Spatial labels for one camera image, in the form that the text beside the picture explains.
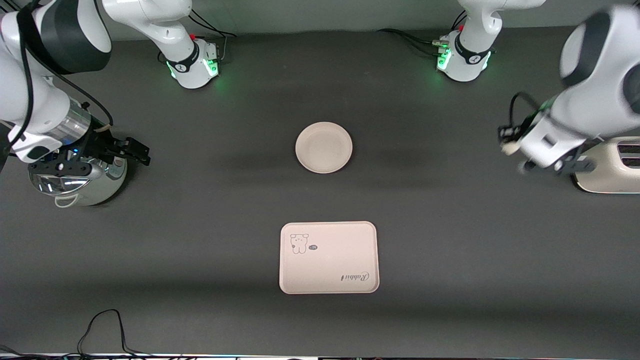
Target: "green led light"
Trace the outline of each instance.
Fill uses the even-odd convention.
[[[218,67],[214,60],[202,59],[202,63],[211,77],[218,75]]]
[[[451,50],[447,49],[447,51],[442,55],[440,55],[440,56],[442,56],[444,58],[444,60],[440,60],[438,62],[438,68],[440,70],[444,70],[444,69],[447,68],[447,65],[449,64],[449,60],[451,59]]]
[[[169,65],[169,62],[166,62],[166,66],[169,68],[169,71],[171,72],[171,77],[175,79],[175,74],[173,73],[173,69],[171,68],[171,65]]]
[[[484,61],[484,65],[482,65],[482,69],[486,69],[486,66],[489,64],[489,58],[491,57],[491,51],[486,55],[486,60]]]

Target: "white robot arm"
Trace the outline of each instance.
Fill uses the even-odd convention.
[[[467,12],[462,32],[454,29],[440,37],[451,46],[445,50],[437,69],[456,81],[472,81],[486,68],[491,46],[502,30],[498,11],[529,9],[546,0],[458,0]]]
[[[191,0],[102,0],[109,16],[143,33],[167,59],[172,76],[184,88],[200,88],[218,75],[214,44],[192,40],[178,21],[191,12]]]
[[[0,19],[0,119],[15,124],[13,140],[28,109],[27,74],[20,39],[38,59],[59,74],[100,70],[111,56],[111,40],[91,1],[54,0],[31,13],[7,13]],[[80,139],[90,115],[52,83],[53,74],[27,54],[33,84],[33,112],[29,126],[13,145],[16,155],[33,163]]]
[[[0,170],[13,150],[29,163],[32,183],[39,181],[42,192],[45,184],[49,195],[93,179],[120,186],[126,160],[149,164],[148,147],[133,138],[114,138],[109,126],[88,112],[88,103],[79,104],[53,84],[59,76],[95,100],[61,75],[100,70],[109,61],[111,39],[97,4],[38,3],[0,17],[0,119],[13,124],[0,140]]]
[[[561,171],[587,140],[640,126],[640,10],[612,6],[593,14],[564,44],[560,75],[566,90],[522,126],[499,129],[502,147],[520,150],[541,168]],[[580,171],[596,166],[582,157]]]

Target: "table surface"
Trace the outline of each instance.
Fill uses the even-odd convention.
[[[71,78],[151,166],[111,202],[56,209],[9,160],[0,343],[69,352],[115,307],[129,345],[155,353],[639,358],[638,197],[521,176],[497,144],[515,92],[561,90],[569,33],[505,30],[473,83],[387,33],[243,36],[198,90],[152,43],[115,43],[106,69]],[[336,174],[294,155],[319,121],[353,137]],[[282,293],[282,226],[352,220],[378,229],[378,291]],[[118,349],[115,317],[98,320],[86,351]]]

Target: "white plate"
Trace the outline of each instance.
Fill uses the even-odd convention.
[[[351,158],[353,142],[345,129],[333,122],[316,122],[304,129],[296,141],[298,161],[309,171],[329,174],[340,170]]]

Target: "black cable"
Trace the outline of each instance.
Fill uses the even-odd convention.
[[[124,335],[124,326],[122,325],[122,317],[120,316],[120,312],[117,309],[107,309],[104,311],[101,311],[99,313],[97,313],[96,315],[93,316],[93,318],[91,319],[91,321],[89,322],[89,325],[86,327],[86,331],[84,332],[84,335],[82,335],[82,338],[80,338],[80,340],[78,341],[78,344],[76,346],[76,350],[79,354],[84,354],[84,352],[82,351],[82,344],[84,342],[84,339],[87,337],[87,335],[89,335],[89,332],[91,331],[91,326],[93,325],[93,321],[98,318],[98,316],[104,314],[104,313],[108,313],[110,311],[113,311],[114,313],[116,313],[116,315],[118,315],[118,324],[120,325],[120,344],[122,346],[122,350],[132,356],[137,356],[136,353],[138,354],[147,354],[146,352],[142,352],[139,350],[135,350],[130,348],[127,345],[127,339]]]
[[[158,360],[167,360],[166,356],[156,356],[156,355],[151,355],[151,356],[145,356],[145,357],[141,357],[139,355],[131,355],[131,354],[127,354],[127,355],[120,355],[120,354],[115,354],[115,355],[92,355],[92,354],[78,354],[78,353],[69,353],[69,354],[65,354],[65,355],[60,355],[60,356],[47,356],[47,355],[42,355],[42,354],[21,354],[23,356],[18,356],[19,353],[16,353],[14,355],[16,356],[0,356],[1,360],[105,360],[105,359],[109,359],[109,360],[123,360],[123,359],[130,359],[130,360],[138,360],[138,359],[158,359]],[[200,359],[198,357],[189,357],[189,358],[185,358],[185,357],[172,357],[171,359],[173,360],[186,360],[186,359]]]
[[[16,4],[11,3],[9,0],[4,0],[6,2],[7,5],[9,5],[10,8],[12,8],[15,12],[20,10],[20,7],[17,6]]]
[[[14,349],[6,346],[6,345],[0,345],[0,350],[2,350],[3,352],[8,352],[10,354],[20,356],[20,357],[22,357],[24,359],[48,359],[49,358],[49,356],[45,356],[45,355],[22,354],[20,352],[15,351]]]
[[[217,32],[217,33],[218,33],[218,35],[220,35],[220,36],[221,36],[221,37],[223,37],[223,38],[227,37],[227,36],[226,36],[226,32],[225,32],[225,31],[220,31],[220,30],[217,30],[217,29],[215,29],[215,28],[211,28],[211,27],[209,27],[209,26],[207,26],[207,25],[205,25],[205,24],[202,24],[202,23],[201,23],[201,22],[199,22],[198,20],[194,19],[194,18],[193,18],[193,16],[191,16],[191,15],[189,15],[189,19],[191,19],[191,21],[195,22],[196,24],[200,25],[201,27],[203,27],[203,28],[205,28],[205,29],[207,29],[207,30],[211,30],[211,31],[215,31],[215,32]]]
[[[31,4],[29,5],[31,7],[31,11],[33,11],[36,6],[38,5],[38,3],[40,2],[40,0],[32,0]],[[22,39],[24,37],[22,35],[20,35],[20,43],[22,43]],[[107,118],[109,119],[109,125],[113,126],[113,117],[111,116],[111,113],[109,112],[109,110],[107,110],[107,108],[104,107],[104,105],[102,105],[102,103],[100,101],[98,101],[96,98],[94,98],[91,94],[89,94],[88,92],[84,91],[80,86],[77,86],[76,84],[74,84],[73,82],[71,82],[71,80],[65,78],[64,76],[58,74],[56,71],[54,71],[50,66],[48,66],[47,64],[45,64],[43,61],[41,61],[36,54],[33,53],[33,51],[31,50],[30,47],[25,46],[25,48],[29,51],[29,53],[34,57],[34,59],[38,60],[38,63],[40,63],[42,65],[42,67],[44,67],[45,69],[47,69],[49,72],[51,72],[51,74],[54,74],[58,79],[64,81],[67,85],[71,86],[72,88],[76,89],[80,94],[83,94],[85,97],[89,98],[89,100],[93,101],[94,104],[96,104],[101,110],[102,112],[104,112],[104,114],[107,116]],[[24,55],[22,61],[26,63],[26,54]],[[28,86],[31,86],[32,90],[30,93],[30,97],[31,102],[33,103],[33,84],[31,83],[31,73],[28,67],[28,64],[24,67],[25,68],[25,74],[28,80]],[[27,114],[27,120],[26,120],[26,124],[28,124],[28,122],[31,120],[31,115]]]
[[[45,64],[42,61],[40,61],[40,59],[38,59],[38,57],[31,52],[31,49],[29,49],[29,52],[31,53],[31,55],[33,55],[34,58],[36,58],[36,60],[38,60],[38,62],[45,69],[47,69],[49,72],[51,72],[51,74],[54,74],[58,79],[64,81],[67,85],[71,86],[76,91],[78,91],[80,94],[83,94],[85,97],[89,98],[89,100],[91,100],[94,104],[96,104],[100,108],[100,110],[102,110],[102,112],[107,116],[107,119],[109,119],[109,125],[113,126],[113,117],[111,116],[111,113],[109,112],[109,110],[107,110],[107,108],[104,107],[104,105],[102,105],[102,103],[100,101],[98,101],[98,99],[94,98],[91,94],[89,94],[88,92],[83,90],[80,86],[77,86],[76,84],[71,82],[71,80],[65,78],[64,76],[62,76],[60,74],[58,74],[52,68],[50,68],[50,66],[48,66],[47,64]]]
[[[418,44],[422,44],[422,45],[431,45],[431,42],[430,42],[430,41],[423,40],[423,39],[421,39],[421,38],[419,38],[419,37],[415,37],[415,36],[413,36],[413,35],[411,35],[411,34],[409,34],[409,33],[406,33],[406,32],[404,32],[404,31],[402,31],[402,30],[386,28],[386,29],[380,29],[380,30],[378,30],[378,31],[380,31],[380,32],[384,32],[384,33],[392,33],[392,34],[400,35],[400,37],[402,37],[402,39],[404,39],[404,40],[407,42],[407,44],[411,45],[414,49],[416,49],[416,50],[420,51],[421,53],[423,53],[423,54],[425,54],[425,55],[428,55],[428,56],[439,56],[439,55],[440,55],[440,54],[438,54],[438,53],[434,53],[434,52],[431,52],[431,51],[427,51],[427,50],[425,50],[425,49],[421,48],[421,47],[418,45]]]
[[[32,0],[31,4],[28,6],[33,10],[34,6],[38,4],[38,2],[40,2],[40,0]],[[11,149],[20,140],[20,138],[22,138],[22,135],[24,135],[24,132],[31,122],[31,116],[33,114],[33,79],[31,78],[29,59],[27,58],[27,43],[19,27],[18,33],[20,35],[20,57],[22,58],[22,66],[24,67],[24,77],[27,80],[27,114],[24,117],[24,122],[22,123],[20,130],[18,130],[15,138],[13,138],[9,143],[9,149]]]
[[[158,55],[156,56],[156,59],[158,60],[159,63],[164,64],[166,63],[166,57],[164,56],[164,54],[162,53],[162,51],[158,51]]]
[[[421,38],[419,38],[419,37],[413,36],[413,35],[411,35],[411,34],[409,34],[409,33],[405,32],[405,31],[402,31],[402,30],[385,28],[385,29],[380,29],[380,30],[378,30],[378,31],[381,31],[381,32],[384,32],[384,33],[393,33],[393,34],[398,34],[398,35],[400,35],[400,36],[402,36],[402,37],[409,38],[409,39],[411,39],[411,40],[413,40],[413,41],[415,41],[415,42],[420,42],[420,43],[422,43],[422,44],[429,44],[429,45],[431,45],[431,42],[430,42],[429,40],[421,39]]]
[[[462,19],[460,19],[458,22],[454,23],[453,26],[451,27],[452,30],[455,30],[465,19],[467,18],[467,16],[463,16]]]
[[[459,21],[462,21],[464,18],[461,19],[462,15],[464,15],[467,11],[466,10],[462,10],[462,12],[458,15],[458,17],[456,18],[456,20],[453,21],[453,25],[451,26],[451,29],[455,29],[456,25],[459,23]]]
[[[192,12],[193,12],[197,17],[199,17],[200,19],[202,19],[202,21],[204,21],[204,23],[205,23],[205,24],[207,24],[207,25],[210,27],[210,29],[211,29],[211,30],[213,30],[213,31],[215,31],[215,32],[217,32],[217,33],[219,33],[219,34],[220,34],[220,35],[222,35],[223,37],[226,37],[226,36],[225,36],[225,34],[230,35],[230,36],[232,36],[232,37],[234,37],[234,38],[235,38],[235,37],[237,37],[237,35],[236,35],[236,34],[234,34],[234,33],[227,33],[226,31],[221,31],[221,30],[216,29],[216,27],[215,27],[215,26],[213,26],[213,25],[209,24],[209,22],[207,21],[207,19],[205,19],[205,18],[203,18],[202,16],[200,16],[200,14],[199,14],[199,13],[197,13],[193,8],[191,9],[191,11],[192,11]]]
[[[509,126],[510,127],[514,127],[513,125],[513,106],[516,103],[516,100],[521,97],[524,101],[527,102],[527,104],[529,104],[529,106],[531,106],[531,108],[533,108],[533,110],[538,110],[540,109],[540,105],[538,104],[538,102],[528,93],[524,92],[524,91],[519,91],[517,92],[512,98],[511,98],[511,103],[509,104]]]

